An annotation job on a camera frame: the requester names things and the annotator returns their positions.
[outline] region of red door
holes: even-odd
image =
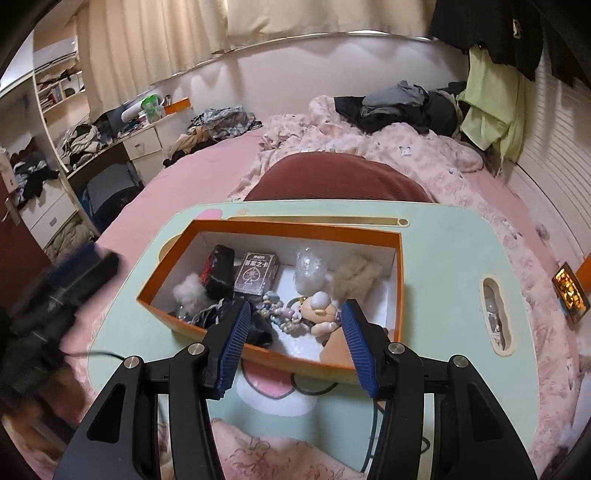
[[[24,222],[15,224],[4,203],[7,198],[0,178],[0,306],[9,309],[51,262]]]

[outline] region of white wall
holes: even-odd
[[[542,56],[527,92],[526,135],[519,165],[560,212],[580,262],[591,253],[591,91],[554,78]]]
[[[363,96],[400,80],[426,89],[465,80],[455,48],[392,36],[340,35],[283,40],[241,49],[157,84],[193,109],[244,105],[264,119],[305,113],[318,95]]]
[[[68,99],[60,106],[49,110],[45,114],[47,121],[47,131],[51,139],[56,143],[60,135],[69,128],[76,125],[86,115],[90,113],[86,94],[82,93]]]

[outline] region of open cardboard box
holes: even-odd
[[[306,223],[254,222],[244,220],[194,220],[166,253],[139,293],[138,301],[171,330],[194,340],[207,330],[171,315],[177,309],[174,286],[190,273],[201,273],[217,244],[233,248],[236,259],[247,252],[274,253],[280,267],[269,288],[287,303],[298,297],[293,274],[299,249],[311,247],[335,271],[351,255],[359,254],[382,265],[382,277],[362,305],[370,322],[388,329],[392,341],[400,341],[402,328],[401,235],[361,228],[309,225]],[[358,382],[342,329],[330,336],[325,347],[312,335],[297,338],[275,325],[270,349],[246,344],[242,357],[267,367],[309,377],[355,384]]]

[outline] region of plastic bag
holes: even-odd
[[[300,295],[312,296],[322,290],[326,272],[326,262],[315,255],[310,247],[301,249],[295,262],[295,289]]]

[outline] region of cable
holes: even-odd
[[[330,392],[331,390],[334,390],[337,387],[337,385],[339,385],[337,382],[335,382],[331,386],[325,388],[324,390],[320,390],[318,392],[307,392],[305,390],[302,390],[297,385],[297,383],[296,383],[296,375],[295,374],[291,374],[290,380],[291,380],[291,386],[294,387],[296,391],[298,391],[302,395],[307,395],[309,397],[319,397],[320,395],[325,395],[328,392]]]
[[[374,419],[372,420],[371,424],[371,433],[369,434],[369,445],[368,445],[368,452],[365,455],[365,461],[363,462],[363,467],[361,467],[360,472],[365,473],[365,469],[368,467],[369,459],[372,457],[371,452],[374,449],[374,441],[375,441],[375,431],[378,428],[378,402],[374,401]]]
[[[118,360],[125,360],[124,356],[118,355],[117,353],[107,352],[106,350],[92,350],[90,352],[76,352],[76,353],[65,353],[65,356],[71,356],[72,358],[79,358],[82,356],[111,356]]]

